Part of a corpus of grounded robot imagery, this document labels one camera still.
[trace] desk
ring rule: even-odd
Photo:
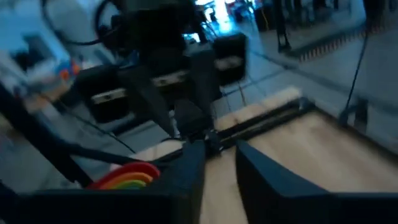
[[[226,129],[299,96],[297,89],[288,88],[260,103],[227,114],[216,121],[216,128]],[[396,192],[398,189],[398,164],[317,112],[256,136],[249,144],[332,192]],[[179,142],[163,142],[135,157],[152,160],[180,147]],[[202,224],[247,223],[236,183],[234,153],[234,148],[226,150],[206,163]]]

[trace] black rod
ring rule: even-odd
[[[75,146],[58,138],[30,115],[22,102],[16,100],[3,85],[0,85],[0,112],[65,178],[71,182],[78,181],[82,186],[92,183],[66,152],[67,148]]]

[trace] black metal frame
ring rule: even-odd
[[[139,161],[137,159],[101,152],[95,149],[87,149],[76,144],[65,142],[54,133],[51,133],[46,127],[42,126],[34,117],[29,115],[22,104],[16,101],[3,86],[0,86],[0,95],[3,96],[0,99],[0,109],[3,115],[71,182],[77,181],[82,187],[86,187],[92,183],[92,180],[88,177],[86,172],[77,165],[71,156],[79,156],[119,165]],[[345,117],[348,117],[350,113],[358,114],[358,108],[361,109],[361,114],[364,114],[364,112],[366,113],[366,108],[363,106],[353,107],[352,110],[346,112]],[[314,109],[321,111],[323,114],[327,114],[327,112],[317,108],[307,98],[299,98],[231,128],[218,131],[216,132],[216,137],[220,140],[220,151],[234,146],[235,142],[239,139],[251,139],[254,136],[270,131]],[[340,122],[340,124],[347,126],[346,121],[345,123]],[[206,150],[207,157],[212,157],[216,154],[214,151],[211,151],[212,149],[210,147],[207,147]],[[151,163],[162,167],[164,164],[180,157],[180,155],[182,155],[181,149],[151,161]]]
[[[248,143],[236,145],[236,178],[249,223],[396,222],[396,192],[329,192]]]
[[[0,98],[0,111],[3,115],[71,182],[77,181],[82,187],[93,183],[88,175],[71,159],[71,156],[80,156],[119,165],[138,161],[67,143],[56,137],[34,117],[29,115],[22,104],[16,101],[2,85],[0,85],[0,95],[3,96]],[[357,105],[345,111],[346,115],[355,114],[363,122],[363,114],[366,114],[367,106],[362,102],[358,101]],[[64,214],[67,213],[68,218],[63,221],[65,223],[81,219],[86,220],[87,218],[90,219],[90,222],[99,223],[97,221],[102,220],[104,217],[104,215],[96,215],[99,211],[101,214],[107,214],[108,218],[112,219],[112,222],[115,222],[114,216],[117,216],[115,219],[120,219],[120,214],[123,215],[130,212],[136,214],[137,216],[135,217],[139,217],[139,220],[143,218],[142,220],[146,221],[146,216],[141,217],[142,215],[139,214],[146,213],[148,210],[153,211],[153,205],[157,205],[155,210],[162,212],[162,215],[153,216],[152,218],[166,220],[166,223],[196,223],[199,219],[203,194],[205,159],[217,156],[222,150],[231,148],[239,140],[249,140],[311,111],[326,115],[335,121],[336,125],[377,146],[378,149],[384,149],[381,150],[381,153],[384,154],[383,156],[396,159],[398,162],[395,154],[391,156],[392,152],[380,146],[365,134],[345,125],[347,123],[342,123],[341,119],[336,119],[326,111],[316,107],[307,98],[301,97],[231,128],[218,132],[209,130],[210,133],[208,135],[215,133],[216,138],[220,140],[219,146],[221,147],[214,148],[211,145],[211,138],[206,141],[188,142],[183,145],[183,149],[176,150],[154,161],[149,161],[162,171],[162,176],[156,183],[151,184],[144,190],[100,191],[80,189],[43,191],[35,192],[32,195],[18,195],[0,183],[0,217],[14,221],[16,217],[25,215],[28,217],[25,217],[25,219],[28,220],[53,223],[54,220],[64,217]],[[54,206],[54,203],[58,203],[60,207]],[[106,208],[102,205],[103,203],[114,203],[115,206]],[[85,211],[88,208],[91,208],[92,212]],[[179,217],[177,219],[180,219],[180,222],[175,222],[176,217]]]

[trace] wooden surface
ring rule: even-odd
[[[286,89],[261,103],[227,114],[216,121],[216,127],[228,128],[299,96],[295,88]],[[292,172],[332,192],[398,190],[398,165],[392,159],[317,112],[256,136],[249,143]],[[176,141],[164,142],[135,157],[152,160],[180,147]],[[235,149],[226,150],[206,163],[200,223],[247,223],[236,183],[234,153]]]

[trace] cable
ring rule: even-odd
[[[98,35],[98,39],[92,40],[89,42],[77,42],[77,41],[72,41],[64,37],[62,34],[58,33],[56,31],[55,26],[52,24],[51,19],[49,17],[49,14],[47,12],[47,3],[49,0],[41,0],[41,7],[42,7],[42,15],[45,23],[50,27],[51,30],[53,30],[54,34],[64,43],[67,44],[73,44],[73,45],[79,45],[79,46],[90,46],[90,45],[95,45],[95,44],[100,44],[104,42],[105,39],[107,39],[109,36],[115,34],[118,30],[119,27],[116,27],[115,29],[109,31],[105,35],[101,35],[100,33],[100,19],[101,15],[108,3],[113,3],[112,0],[103,0],[101,4],[98,6],[96,13],[95,13],[95,19],[94,19],[94,29],[96,32],[96,35]]]
[[[32,88],[25,82],[25,80],[23,80],[21,77],[19,77],[17,74],[15,74],[13,71],[11,71],[11,70],[9,70],[9,69],[7,69],[7,68],[4,68],[4,67],[1,67],[1,68],[2,68],[2,69],[5,69],[9,74],[11,74],[12,76],[16,77],[18,80],[20,80],[20,83],[21,83],[24,87],[26,87],[27,90],[28,90],[29,92],[38,94],[41,98],[45,99],[45,100],[48,101],[50,104],[52,104],[52,100],[50,99],[50,97],[48,97],[47,95],[45,95],[45,94],[43,94],[43,93],[41,93],[41,92],[39,92],[39,91],[37,91],[37,90],[35,90],[35,89],[32,89]],[[85,124],[87,124],[87,125],[89,125],[89,126],[95,128],[95,129],[98,130],[99,132],[108,135],[109,137],[111,137],[111,138],[113,138],[115,141],[117,141],[118,143],[122,144],[124,147],[126,147],[128,150],[130,150],[132,153],[134,153],[134,154],[137,153],[136,151],[134,151],[131,147],[129,147],[126,143],[122,142],[122,140],[120,140],[120,139],[117,138],[116,136],[113,136],[111,133],[102,130],[102,129],[101,129],[100,127],[98,127],[97,125],[92,124],[91,122],[87,121],[86,119],[84,119],[84,118],[80,117],[79,115],[75,114],[67,105],[63,104],[62,102],[61,102],[61,106],[64,107],[66,113],[69,114],[70,116],[76,118],[77,120],[81,121],[82,123],[85,123]]]
[[[347,99],[347,102],[346,102],[346,107],[345,107],[346,110],[348,109],[349,103],[351,101],[351,98],[353,97],[353,92],[354,92],[354,88],[355,88],[355,85],[356,85],[356,79],[358,77],[359,69],[361,68],[361,64],[362,64],[362,60],[363,60],[363,57],[364,57],[364,54],[365,54],[366,46],[368,45],[368,39],[369,39],[369,31],[368,30],[369,29],[366,28],[365,40],[363,42],[361,54],[359,55],[359,60],[358,60],[357,66],[356,66],[355,75],[354,75],[354,78],[353,78],[353,83],[351,84],[351,89],[349,91],[348,99]]]
[[[266,21],[267,30],[269,30],[268,20],[267,20],[266,15],[264,14],[264,6],[261,7],[261,14],[262,14],[264,20]]]

